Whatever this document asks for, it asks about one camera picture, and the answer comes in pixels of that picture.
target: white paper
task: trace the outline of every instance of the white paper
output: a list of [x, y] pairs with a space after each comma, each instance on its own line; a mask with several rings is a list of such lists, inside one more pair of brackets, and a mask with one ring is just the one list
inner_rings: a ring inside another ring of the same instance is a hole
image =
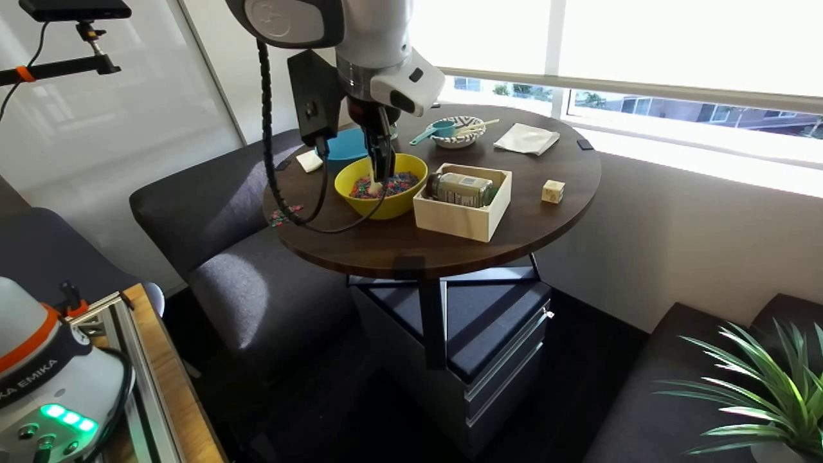
[[519, 155], [534, 155], [543, 158], [545, 149], [550, 149], [560, 139], [559, 131], [549, 131], [541, 126], [514, 123], [498, 141], [493, 141], [496, 149], [519, 151]]

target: camera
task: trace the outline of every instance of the camera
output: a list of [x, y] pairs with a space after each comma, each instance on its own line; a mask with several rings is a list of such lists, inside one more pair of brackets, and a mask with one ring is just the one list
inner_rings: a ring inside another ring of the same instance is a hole
[[128, 18], [132, 9], [123, 0], [20, 0], [20, 9], [34, 20], [105, 20]]

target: yellow bowl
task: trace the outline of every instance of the yellow bowl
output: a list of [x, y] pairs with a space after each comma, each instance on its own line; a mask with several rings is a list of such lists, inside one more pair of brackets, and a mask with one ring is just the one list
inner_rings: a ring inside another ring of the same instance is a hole
[[[396, 175], [415, 175], [416, 184], [396, 195], [385, 195], [381, 208], [371, 217], [372, 222], [389, 222], [396, 217], [403, 217], [407, 212], [412, 212], [412, 199], [415, 194], [424, 185], [429, 168], [424, 159], [415, 158], [415, 155], [396, 155], [393, 159], [393, 172]], [[342, 168], [335, 177], [335, 190], [336, 195], [342, 195], [361, 217], [369, 217], [379, 199], [354, 199], [354, 185], [358, 180], [371, 177], [371, 158], [362, 158], [358, 163], [351, 163], [348, 168]]]

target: black drawer cabinet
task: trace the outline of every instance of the black drawer cabinet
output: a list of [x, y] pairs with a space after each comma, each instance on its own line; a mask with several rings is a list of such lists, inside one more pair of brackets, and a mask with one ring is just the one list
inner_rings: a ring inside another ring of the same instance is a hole
[[524, 396], [545, 351], [549, 294], [529, 270], [448, 283], [448, 369], [424, 364], [419, 294], [407, 281], [352, 281], [372, 356], [474, 457]]

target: round wooden table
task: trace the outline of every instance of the round wooden table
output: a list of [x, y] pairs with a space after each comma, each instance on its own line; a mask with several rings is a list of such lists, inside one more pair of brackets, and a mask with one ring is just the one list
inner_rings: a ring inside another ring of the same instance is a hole
[[[498, 120], [465, 149], [437, 149], [434, 141], [408, 146], [415, 135], [444, 115]], [[514, 123], [543, 126], [559, 131], [560, 139], [543, 158], [493, 149], [493, 141]], [[444, 366], [448, 316], [442, 277], [505, 265], [559, 239], [588, 208], [603, 180], [603, 168], [588, 141], [568, 123], [498, 106], [439, 106], [421, 119], [401, 115], [399, 144], [401, 151], [428, 159], [429, 172], [442, 163], [511, 169], [511, 203], [488, 245], [416, 229], [412, 212], [390, 222], [366, 222], [342, 234], [318, 234], [294, 225], [277, 229], [286, 247], [321, 268], [366, 277], [416, 281], [421, 289], [429, 366]], [[541, 202], [545, 180], [567, 184], [563, 203]], [[318, 199], [321, 172], [307, 175], [299, 163], [291, 163], [277, 172], [277, 185], [291, 207], [309, 212]], [[315, 226], [340, 229], [354, 218], [358, 213], [335, 194], [329, 175], [327, 202]]]

